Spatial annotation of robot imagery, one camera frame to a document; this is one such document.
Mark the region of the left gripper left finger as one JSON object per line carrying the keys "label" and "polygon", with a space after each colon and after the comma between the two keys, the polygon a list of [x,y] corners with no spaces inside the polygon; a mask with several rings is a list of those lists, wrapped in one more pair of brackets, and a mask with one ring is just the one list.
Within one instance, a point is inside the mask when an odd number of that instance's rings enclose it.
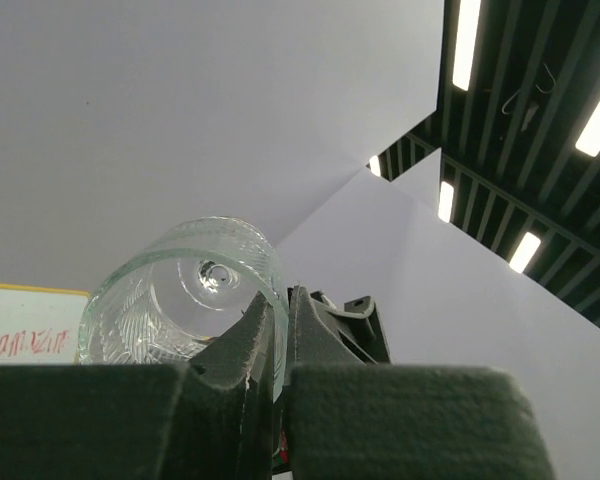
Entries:
{"label": "left gripper left finger", "polygon": [[273,310],[187,362],[0,366],[0,479],[268,479]]}

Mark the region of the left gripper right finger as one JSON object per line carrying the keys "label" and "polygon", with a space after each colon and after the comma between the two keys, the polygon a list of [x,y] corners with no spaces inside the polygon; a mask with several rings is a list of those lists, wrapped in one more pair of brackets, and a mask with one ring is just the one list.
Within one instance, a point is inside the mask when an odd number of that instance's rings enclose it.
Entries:
{"label": "left gripper right finger", "polygon": [[488,367],[394,365],[374,300],[290,303],[284,460],[297,479],[551,479],[529,399]]}

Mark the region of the clear wine glass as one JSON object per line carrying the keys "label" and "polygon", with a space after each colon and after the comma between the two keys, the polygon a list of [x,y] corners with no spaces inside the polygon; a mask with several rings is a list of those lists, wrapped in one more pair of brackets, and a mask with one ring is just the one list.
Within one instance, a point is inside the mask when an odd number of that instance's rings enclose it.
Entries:
{"label": "clear wine glass", "polygon": [[78,361],[188,361],[237,323],[257,294],[273,308],[279,397],[289,323],[282,264],[264,234],[239,218],[182,223],[115,270],[84,309]]}

